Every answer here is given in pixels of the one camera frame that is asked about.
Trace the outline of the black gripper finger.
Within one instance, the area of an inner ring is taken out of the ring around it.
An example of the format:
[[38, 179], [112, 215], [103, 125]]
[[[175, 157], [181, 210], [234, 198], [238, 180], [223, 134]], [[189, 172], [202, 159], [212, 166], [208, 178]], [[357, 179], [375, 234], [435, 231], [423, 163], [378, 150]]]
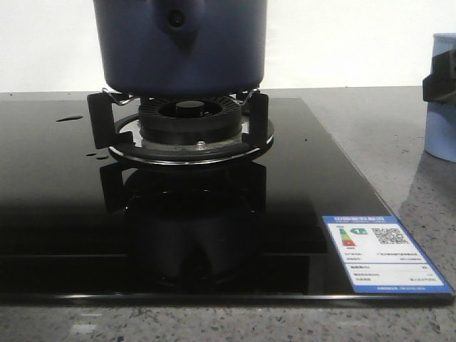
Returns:
[[432, 57], [430, 75], [423, 79], [423, 100], [455, 104], [455, 49]]

